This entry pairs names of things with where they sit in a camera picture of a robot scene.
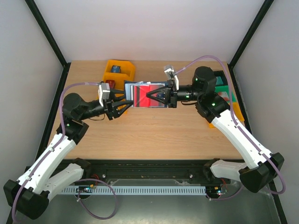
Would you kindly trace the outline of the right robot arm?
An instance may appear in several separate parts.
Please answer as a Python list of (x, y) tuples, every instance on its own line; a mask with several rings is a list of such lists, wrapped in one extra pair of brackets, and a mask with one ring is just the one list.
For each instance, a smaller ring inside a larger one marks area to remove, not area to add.
[(257, 193), (279, 173), (284, 158), (280, 153), (273, 154), (246, 129), (228, 103), (215, 91), (217, 78), (209, 67), (198, 67), (191, 85), (179, 85), (172, 66), (164, 68), (168, 84), (146, 96), (169, 108), (175, 108), (179, 101), (194, 101), (198, 114), (221, 131), (237, 149), (244, 162), (229, 162), (213, 159), (203, 168), (204, 178), (213, 183), (219, 178), (240, 182), (247, 190)]

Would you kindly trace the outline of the blue leather card holder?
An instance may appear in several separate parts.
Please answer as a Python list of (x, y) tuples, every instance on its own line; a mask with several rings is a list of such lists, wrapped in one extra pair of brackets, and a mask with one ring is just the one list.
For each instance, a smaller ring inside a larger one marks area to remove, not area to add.
[(166, 86), (166, 82), (124, 81), (125, 98), (126, 100), (132, 100), (132, 107), (136, 108), (166, 108), (167, 105), (146, 96), (148, 92), (164, 86)]

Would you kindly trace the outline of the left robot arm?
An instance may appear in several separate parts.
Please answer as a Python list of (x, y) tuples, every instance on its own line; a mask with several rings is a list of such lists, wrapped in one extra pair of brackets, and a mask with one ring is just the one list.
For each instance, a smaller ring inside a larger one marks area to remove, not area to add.
[(77, 158), (65, 169), (54, 174), (64, 157), (82, 140), (88, 129), (85, 119), (105, 114), (109, 120), (120, 117), (130, 106), (121, 90), (98, 88), (99, 98), (86, 102), (79, 94), (64, 92), (59, 102), (61, 123), (52, 141), (34, 164), (16, 181), (8, 180), (4, 192), (12, 207), (12, 220), (18, 223), (16, 213), (31, 219), (39, 218), (50, 201), (63, 189), (80, 181), (90, 169), (90, 163)]

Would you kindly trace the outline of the red credit card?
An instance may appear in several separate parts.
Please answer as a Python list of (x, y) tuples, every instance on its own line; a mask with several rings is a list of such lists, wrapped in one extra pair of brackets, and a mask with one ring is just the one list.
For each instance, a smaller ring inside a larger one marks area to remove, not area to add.
[(164, 86), (164, 84), (140, 84), (132, 87), (133, 107), (144, 108), (164, 108), (166, 105), (150, 105), (150, 100), (146, 97), (146, 93), (150, 90), (157, 89)]

